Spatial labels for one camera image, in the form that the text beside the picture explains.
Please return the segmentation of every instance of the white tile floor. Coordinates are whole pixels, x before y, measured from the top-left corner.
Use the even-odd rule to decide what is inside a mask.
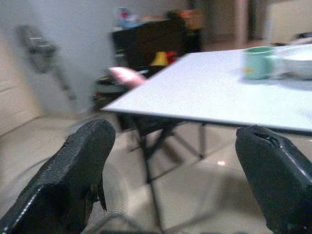
[[[112,122],[112,114],[103,115]],[[43,164],[54,154],[65,137],[76,129],[73,120],[38,118],[0,138],[0,217],[14,203],[18,194]],[[185,124],[178,132],[194,146],[198,145],[198,124]],[[152,160],[155,173],[163,172],[177,162],[183,165],[156,181],[166,228],[186,221],[193,215],[205,218],[184,228],[185,233],[197,234],[269,234],[265,219],[255,201],[234,150],[236,128],[206,126],[206,158],[198,161],[182,148],[173,137],[166,141]],[[146,230],[157,231],[149,186],[140,149],[129,152],[129,133],[117,133],[115,145],[104,167],[105,172],[117,171],[116,184],[124,193],[124,203],[114,206],[111,181],[104,181],[107,205],[122,209]],[[292,142],[311,158],[311,138],[290,136]],[[103,212],[95,203],[90,227],[102,219]]]

